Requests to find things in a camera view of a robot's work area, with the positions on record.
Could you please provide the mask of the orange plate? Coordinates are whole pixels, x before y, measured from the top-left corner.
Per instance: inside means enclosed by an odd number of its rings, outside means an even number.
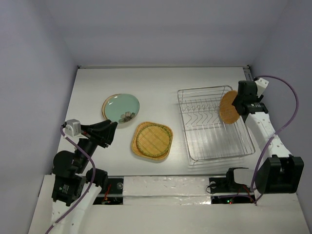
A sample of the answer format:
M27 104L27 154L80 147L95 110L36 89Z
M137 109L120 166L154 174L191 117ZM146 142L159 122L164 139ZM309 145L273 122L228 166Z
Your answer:
M237 91L228 91L221 99L219 105L219 115L221 120L226 124L235 123L240 115L238 114L236 108L232 105L233 101L237 97Z

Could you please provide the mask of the wire dish rack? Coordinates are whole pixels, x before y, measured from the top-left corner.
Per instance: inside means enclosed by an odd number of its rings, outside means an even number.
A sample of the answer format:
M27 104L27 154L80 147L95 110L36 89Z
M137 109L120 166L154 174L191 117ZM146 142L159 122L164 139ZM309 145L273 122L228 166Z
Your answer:
M233 124L224 123L219 115L221 99L229 85L180 89L177 92L190 161L249 156L255 147L245 123L239 118Z

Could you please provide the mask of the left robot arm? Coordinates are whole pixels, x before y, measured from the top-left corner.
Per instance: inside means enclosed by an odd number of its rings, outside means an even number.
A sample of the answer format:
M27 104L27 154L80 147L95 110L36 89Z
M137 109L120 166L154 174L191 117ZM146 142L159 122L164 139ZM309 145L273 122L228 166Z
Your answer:
M113 142L117 122L105 120L82 125L77 119L60 127L62 137L74 151L59 151L53 159L52 217L48 234L79 234L97 195L108 189L108 173L92 160L97 147Z

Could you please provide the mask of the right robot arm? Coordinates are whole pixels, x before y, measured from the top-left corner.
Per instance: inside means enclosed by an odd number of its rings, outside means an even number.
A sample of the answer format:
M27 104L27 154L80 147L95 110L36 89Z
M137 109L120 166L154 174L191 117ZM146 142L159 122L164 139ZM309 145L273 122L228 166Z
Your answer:
M238 83L238 94L232 105L251 130L261 154L254 169L230 168L232 175L224 179L229 191L242 185L260 194L293 194L297 191L304 162L294 156L282 143L262 102L268 81L259 78Z

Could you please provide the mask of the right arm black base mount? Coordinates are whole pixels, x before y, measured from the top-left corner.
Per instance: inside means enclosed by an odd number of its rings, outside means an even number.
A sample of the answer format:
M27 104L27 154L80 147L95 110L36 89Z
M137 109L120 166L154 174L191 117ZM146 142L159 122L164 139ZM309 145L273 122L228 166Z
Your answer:
M238 194L240 192L250 193L251 181L248 179L248 173L252 172L245 167L231 167L224 176L209 177L209 185L206 187L206 192L214 195L221 193Z

